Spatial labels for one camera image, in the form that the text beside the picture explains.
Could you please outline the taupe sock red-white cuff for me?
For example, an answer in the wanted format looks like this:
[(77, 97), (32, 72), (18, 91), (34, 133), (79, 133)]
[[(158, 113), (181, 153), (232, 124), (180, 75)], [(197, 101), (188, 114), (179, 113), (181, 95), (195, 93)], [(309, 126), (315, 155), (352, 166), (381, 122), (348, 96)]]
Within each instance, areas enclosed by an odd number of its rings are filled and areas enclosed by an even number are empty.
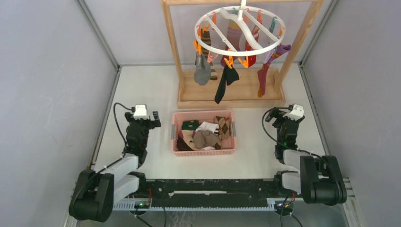
[(219, 137), (212, 131), (198, 131), (193, 136), (195, 148), (203, 149), (205, 147), (213, 147), (214, 149), (221, 149), (221, 142)]

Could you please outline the green yellow dotted sock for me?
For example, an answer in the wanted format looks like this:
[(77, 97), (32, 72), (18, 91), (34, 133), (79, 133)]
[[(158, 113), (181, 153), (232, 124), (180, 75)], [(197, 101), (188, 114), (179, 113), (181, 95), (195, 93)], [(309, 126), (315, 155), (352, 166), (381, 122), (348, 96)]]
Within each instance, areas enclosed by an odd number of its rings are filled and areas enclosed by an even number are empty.
[(182, 130), (196, 130), (199, 127), (199, 121), (198, 120), (189, 120), (189, 121), (183, 121), (181, 129)]

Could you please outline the white black striped sock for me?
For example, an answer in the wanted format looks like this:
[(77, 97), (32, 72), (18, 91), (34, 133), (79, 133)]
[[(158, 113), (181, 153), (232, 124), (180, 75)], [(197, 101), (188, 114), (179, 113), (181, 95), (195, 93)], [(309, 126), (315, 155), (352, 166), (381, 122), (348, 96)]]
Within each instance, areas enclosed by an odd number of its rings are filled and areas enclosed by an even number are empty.
[(202, 124), (196, 129), (196, 132), (198, 131), (211, 131), (212, 133), (218, 135), (219, 125), (216, 123), (202, 122)]

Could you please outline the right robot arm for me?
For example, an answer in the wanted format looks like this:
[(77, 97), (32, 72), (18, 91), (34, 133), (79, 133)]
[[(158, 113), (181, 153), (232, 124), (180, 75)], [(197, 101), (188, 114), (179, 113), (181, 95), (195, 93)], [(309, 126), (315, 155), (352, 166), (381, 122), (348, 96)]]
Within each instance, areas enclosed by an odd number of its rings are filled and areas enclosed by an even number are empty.
[(273, 190), (280, 197), (299, 193), (308, 204), (343, 204), (348, 195), (337, 158), (303, 150), (296, 143), (299, 125), (304, 119), (304, 108), (297, 104), (274, 107), (262, 117), (264, 132), (268, 122), (276, 130), (276, 136), (267, 134), (275, 142), (275, 158), (296, 169), (278, 172), (279, 180), (273, 184)]

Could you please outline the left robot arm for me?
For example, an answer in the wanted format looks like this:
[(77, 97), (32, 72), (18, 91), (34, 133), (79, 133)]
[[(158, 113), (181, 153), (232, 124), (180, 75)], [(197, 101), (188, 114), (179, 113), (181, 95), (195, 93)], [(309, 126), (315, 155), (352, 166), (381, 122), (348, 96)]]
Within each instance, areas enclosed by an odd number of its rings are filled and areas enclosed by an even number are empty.
[(83, 170), (77, 180), (69, 215), (76, 220), (105, 222), (114, 205), (130, 194), (144, 196), (148, 191), (144, 173), (137, 172), (147, 156), (149, 131), (161, 127), (159, 114), (153, 111), (153, 119), (136, 110), (124, 114), (129, 123), (125, 146), (119, 159), (99, 171)]

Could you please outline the beige purple striped sock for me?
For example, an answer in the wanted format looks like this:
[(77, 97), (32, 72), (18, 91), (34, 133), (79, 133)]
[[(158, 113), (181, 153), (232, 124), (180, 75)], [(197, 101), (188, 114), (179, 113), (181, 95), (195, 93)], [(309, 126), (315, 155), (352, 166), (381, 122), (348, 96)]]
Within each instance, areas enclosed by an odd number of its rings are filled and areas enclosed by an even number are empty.
[(192, 131), (190, 130), (183, 130), (180, 131), (178, 134), (179, 137), (183, 138), (183, 140), (188, 144), (188, 146), (191, 148), (192, 150), (195, 150), (195, 145), (193, 142), (193, 136), (192, 136)]

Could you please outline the beige orange green argyle sock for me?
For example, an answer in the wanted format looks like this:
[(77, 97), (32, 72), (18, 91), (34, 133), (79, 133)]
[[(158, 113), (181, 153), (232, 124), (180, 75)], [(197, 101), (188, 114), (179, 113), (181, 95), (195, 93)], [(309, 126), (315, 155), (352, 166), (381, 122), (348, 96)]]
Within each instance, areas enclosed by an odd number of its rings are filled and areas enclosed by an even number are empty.
[(232, 120), (229, 117), (216, 116), (215, 124), (218, 125), (218, 137), (221, 141), (231, 137)]

